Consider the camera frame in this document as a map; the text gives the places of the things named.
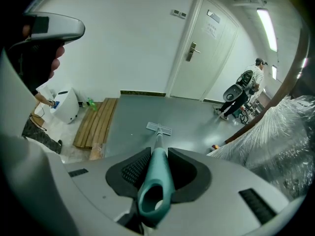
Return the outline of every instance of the person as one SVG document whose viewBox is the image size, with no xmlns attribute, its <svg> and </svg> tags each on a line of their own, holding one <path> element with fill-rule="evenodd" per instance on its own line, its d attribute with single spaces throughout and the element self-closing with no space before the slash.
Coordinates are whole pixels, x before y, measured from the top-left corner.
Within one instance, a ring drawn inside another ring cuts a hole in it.
<svg viewBox="0 0 315 236">
<path fill-rule="evenodd" d="M 255 78 L 254 92 L 257 92 L 259 90 L 259 85 L 261 84 L 261 81 L 262 81 L 263 76 L 264 76 L 263 67 L 266 64 L 267 64 L 266 61 L 264 61 L 261 58 L 257 58 L 255 61 L 255 65 L 251 65 L 251 66 L 246 67 L 246 69 L 244 71 L 244 72 L 249 71 L 249 70 L 253 71 L 253 76 Z M 221 108 L 215 108 L 215 112 L 218 115 L 220 115 L 220 117 L 223 120 L 228 120 L 228 115 L 230 115 L 230 114 L 234 113 L 236 110 L 238 110 L 245 102 L 248 101 L 250 96 L 251 96 L 250 88 L 247 90 L 243 90 L 242 94 L 238 98 L 236 98 L 234 101 L 225 102 Z"/>
<path fill-rule="evenodd" d="M 11 40 L 11 43 L 7 45 L 8 48 L 14 43 L 26 40 L 31 33 L 32 24 L 26 20 L 23 22 L 22 25 L 17 26 L 17 27 L 18 27 L 18 32 L 20 32 L 20 34 L 17 34 L 16 38 Z M 61 57 L 63 54 L 64 54 L 64 47 L 60 46 L 56 51 L 56 58 L 52 61 L 52 64 L 51 64 L 51 72 L 49 75 L 49 79 L 54 76 L 54 71 L 60 65 L 58 58 Z M 21 56 L 20 54 L 14 53 L 14 52 L 8 52 L 8 57 L 9 57 L 12 65 L 13 65 L 14 69 L 19 74 L 21 80 L 24 82 L 25 86 L 31 91 L 31 93 L 34 95 L 34 97 L 39 102 L 46 104 L 50 107 L 54 107 L 56 104 L 54 101 L 47 100 L 37 90 L 31 89 L 31 86 L 24 79 L 25 77 L 23 76 L 23 72 L 21 69 L 21 66 L 22 66 L 21 63 L 23 62 L 23 56 Z M 62 141 L 58 140 L 58 142 L 56 142 L 53 139 L 51 139 L 42 129 L 40 129 L 35 124 L 35 121 L 33 120 L 31 115 L 25 124 L 24 130 L 22 132 L 22 136 L 34 139 L 34 140 L 44 144 L 47 148 L 49 148 L 50 150 L 54 151 L 57 154 L 60 154 L 60 152 L 61 152 L 62 145 L 63 145 Z"/>
</svg>

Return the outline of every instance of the ceiling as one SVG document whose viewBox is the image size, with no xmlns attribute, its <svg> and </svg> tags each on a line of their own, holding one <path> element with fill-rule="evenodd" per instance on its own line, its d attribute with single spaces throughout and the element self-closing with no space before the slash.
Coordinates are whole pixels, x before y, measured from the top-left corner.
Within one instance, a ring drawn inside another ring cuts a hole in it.
<svg viewBox="0 0 315 236">
<path fill-rule="evenodd" d="M 233 6 L 240 6 L 257 30 L 264 46 L 268 62 L 265 71 L 266 94 L 273 97 L 284 81 L 295 57 L 301 19 L 289 0 L 230 0 Z M 269 11 L 278 44 L 278 52 L 270 50 L 266 32 L 258 16 L 257 8 Z M 272 68 L 278 68 L 277 80 L 272 78 Z"/>
</svg>

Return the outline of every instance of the white door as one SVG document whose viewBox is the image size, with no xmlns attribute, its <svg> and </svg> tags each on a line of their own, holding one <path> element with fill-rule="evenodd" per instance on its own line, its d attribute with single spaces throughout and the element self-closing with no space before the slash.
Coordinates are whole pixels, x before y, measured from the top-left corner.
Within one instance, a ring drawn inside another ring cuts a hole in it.
<svg viewBox="0 0 315 236">
<path fill-rule="evenodd" d="M 236 32 L 224 12 L 203 0 L 171 96 L 203 100 L 223 69 Z M 196 51 L 187 61 L 193 42 Z"/>
</svg>

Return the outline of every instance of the person in white shirt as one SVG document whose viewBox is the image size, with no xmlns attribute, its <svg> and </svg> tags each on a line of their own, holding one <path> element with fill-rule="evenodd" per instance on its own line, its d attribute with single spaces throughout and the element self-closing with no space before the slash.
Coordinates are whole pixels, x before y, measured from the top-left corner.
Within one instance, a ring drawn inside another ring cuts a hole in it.
<svg viewBox="0 0 315 236">
<path fill-rule="evenodd" d="M 215 108 L 215 111 L 218 115 L 220 115 L 220 117 L 223 119 L 223 120 L 228 120 L 228 115 L 234 113 L 236 110 L 238 110 L 245 102 L 248 101 L 248 98 L 253 95 L 253 91 L 254 92 L 257 92 L 259 90 L 259 85 L 263 79 L 263 76 L 264 76 L 264 73 L 262 71 L 264 65 L 266 65 L 267 62 L 264 61 L 263 59 L 261 58 L 257 58 L 256 59 L 256 62 L 255 62 L 255 65 L 251 65 L 251 66 L 248 66 L 246 67 L 245 71 L 253 71 L 253 76 L 255 78 L 255 86 L 254 88 L 249 88 L 247 90 L 244 90 L 242 92 L 242 94 L 236 98 L 234 101 L 229 101 L 229 102 L 225 102 L 223 104 L 223 106 L 219 109 L 219 108 Z M 230 109 L 228 111 L 226 111 L 223 115 L 222 113 L 229 107 Z"/>
</svg>

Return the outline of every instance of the wall switch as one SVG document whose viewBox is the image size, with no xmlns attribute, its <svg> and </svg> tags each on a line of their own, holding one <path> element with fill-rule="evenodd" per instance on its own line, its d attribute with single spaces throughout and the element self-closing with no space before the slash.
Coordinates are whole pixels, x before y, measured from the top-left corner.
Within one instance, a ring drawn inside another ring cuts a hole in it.
<svg viewBox="0 0 315 236">
<path fill-rule="evenodd" d="M 187 14 L 184 13 L 184 12 L 180 12 L 180 13 L 179 13 L 179 17 L 180 17 L 180 18 L 184 18 L 184 19 L 185 19 L 186 16 L 187 16 Z"/>
<path fill-rule="evenodd" d="M 178 10 L 172 10 L 172 14 L 174 15 L 174 16 L 179 16 L 179 11 Z"/>
</svg>

